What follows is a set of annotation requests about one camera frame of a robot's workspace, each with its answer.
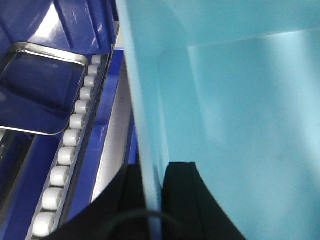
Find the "tray rim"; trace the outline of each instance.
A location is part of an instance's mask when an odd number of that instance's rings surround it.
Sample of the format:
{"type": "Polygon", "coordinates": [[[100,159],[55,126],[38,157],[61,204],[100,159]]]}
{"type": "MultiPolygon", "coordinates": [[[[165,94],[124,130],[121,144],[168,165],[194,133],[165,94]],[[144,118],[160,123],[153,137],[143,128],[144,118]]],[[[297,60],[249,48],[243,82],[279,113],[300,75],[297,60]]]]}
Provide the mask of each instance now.
{"type": "MultiPolygon", "coordinates": [[[[16,56],[18,54],[30,54],[34,56],[40,56],[44,58],[49,58],[49,59],[55,59],[58,61],[62,62],[68,62],[72,64],[77,64],[81,65],[83,67],[83,72],[80,77],[80,82],[84,80],[84,77],[86,75],[88,65],[90,64],[88,58],[84,55],[78,54],[78,53],[73,53],[65,50],[60,50],[52,47],[47,47],[47,46],[42,46],[30,42],[16,42],[10,46],[10,48],[7,50],[7,52],[4,54],[4,57],[2,60],[0,60],[0,76],[2,73],[4,73],[7,69],[8,66],[14,61],[16,56]]],[[[76,98],[79,95],[80,88],[77,89],[76,92],[76,98]]],[[[41,132],[41,131],[33,131],[29,129],[23,129],[23,128],[18,128],[18,127],[10,127],[10,126],[3,126],[0,125],[1,129],[6,129],[6,130],[12,130],[12,131],[19,131],[19,132],[24,132],[24,133],[29,133],[29,134],[35,134],[35,135],[44,135],[44,136],[55,136],[60,133],[62,133],[67,127],[68,127],[69,122],[66,123],[64,128],[56,133],[47,133],[47,132],[41,132]]]]}

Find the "stainless steel tray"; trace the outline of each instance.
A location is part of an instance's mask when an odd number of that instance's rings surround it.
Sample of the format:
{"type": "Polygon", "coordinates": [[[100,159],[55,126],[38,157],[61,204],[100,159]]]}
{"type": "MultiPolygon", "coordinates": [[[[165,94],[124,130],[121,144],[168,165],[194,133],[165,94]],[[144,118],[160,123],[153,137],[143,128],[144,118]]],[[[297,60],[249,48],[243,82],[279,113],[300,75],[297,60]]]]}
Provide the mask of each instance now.
{"type": "Polygon", "coordinates": [[[28,42],[0,61],[0,128],[56,135],[68,125],[88,59],[28,42]]]}

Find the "white roller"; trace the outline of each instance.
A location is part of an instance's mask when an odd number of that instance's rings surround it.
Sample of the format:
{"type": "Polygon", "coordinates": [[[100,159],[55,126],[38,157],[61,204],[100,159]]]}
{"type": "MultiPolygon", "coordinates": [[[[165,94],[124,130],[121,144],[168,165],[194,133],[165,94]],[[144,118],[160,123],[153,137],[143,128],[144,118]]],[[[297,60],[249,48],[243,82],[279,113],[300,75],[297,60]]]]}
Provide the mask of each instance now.
{"type": "Polygon", "coordinates": [[[50,184],[56,187],[63,187],[66,185],[70,167],[68,166],[55,166],[50,173],[50,184]]]}
{"type": "Polygon", "coordinates": [[[91,100],[91,97],[94,94],[93,87],[85,86],[80,89],[80,99],[82,100],[91,100]]]}
{"type": "Polygon", "coordinates": [[[68,129],[63,135],[63,144],[67,147],[76,147],[79,143],[81,131],[78,129],[68,129]]]}
{"type": "Polygon", "coordinates": [[[71,165],[74,161],[76,148],[72,146],[63,146],[58,152],[58,163],[61,165],[71,165]]]}
{"type": "Polygon", "coordinates": [[[86,114],[88,113],[89,107],[89,100],[78,100],[75,102],[74,111],[76,114],[86,114]]]}
{"type": "Polygon", "coordinates": [[[98,76],[99,66],[98,65],[89,65],[88,66],[88,76],[98,76]]]}
{"type": "Polygon", "coordinates": [[[81,130],[85,125],[85,121],[86,121],[85,114],[73,114],[70,117],[70,128],[81,130]]]}
{"type": "Polygon", "coordinates": [[[96,84],[96,76],[85,76],[84,77],[84,86],[85,87],[94,87],[96,84]]]}
{"type": "Polygon", "coordinates": [[[45,237],[51,233],[56,214],[53,212],[40,212],[33,222],[33,235],[45,237]]]}
{"type": "Polygon", "coordinates": [[[42,195],[42,207],[46,210],[57,210],[63,189],[59,187],[49,187],[42,195]]]}
{"type": "Polygon", "coordinates": [[[102,55],[93,55],[91,58],[92,65],[99,65],[102,62],[102,55]]]}

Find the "black cable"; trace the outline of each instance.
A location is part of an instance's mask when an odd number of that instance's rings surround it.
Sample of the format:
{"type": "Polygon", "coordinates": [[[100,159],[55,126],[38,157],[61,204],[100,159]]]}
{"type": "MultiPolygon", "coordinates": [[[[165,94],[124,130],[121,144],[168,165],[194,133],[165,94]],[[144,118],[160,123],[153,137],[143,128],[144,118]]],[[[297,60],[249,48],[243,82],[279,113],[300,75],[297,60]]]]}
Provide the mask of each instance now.
{"type": "Polygon", "coordinates": [[[149,218],[149,217],[160,218],[163,221],[167,222],[168,224],[175,225],[181,233],[181,237],[182,237],[181,239],[183,240],[189,239],[186,236],[186,232],[184,231],[181,224],[177,222],[174,218],[172,218],[171,216],[163,212],[146,210],[146,209],[138,209],[138,210],[127,211],[127,212],[118,214],[113,219],[102,224],[90,239],[91,240],[110,240],[109,237],[111,236],[113,231],[116,230],[119,224],[125,223],[126,221],[130,221],[133,219],[149,218]]]}

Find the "plastic bin wall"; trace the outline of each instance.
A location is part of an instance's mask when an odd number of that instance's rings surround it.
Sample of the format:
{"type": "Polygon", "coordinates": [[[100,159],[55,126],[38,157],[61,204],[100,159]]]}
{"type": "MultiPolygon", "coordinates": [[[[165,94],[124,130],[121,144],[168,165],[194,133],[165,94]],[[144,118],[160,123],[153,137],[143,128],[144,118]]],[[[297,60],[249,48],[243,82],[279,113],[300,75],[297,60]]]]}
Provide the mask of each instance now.
{"type": "Polygon", "coordinates": [[[196,162],[248,240],[317,239],[320,1],[117,4],[148,207],[196,162]]]}

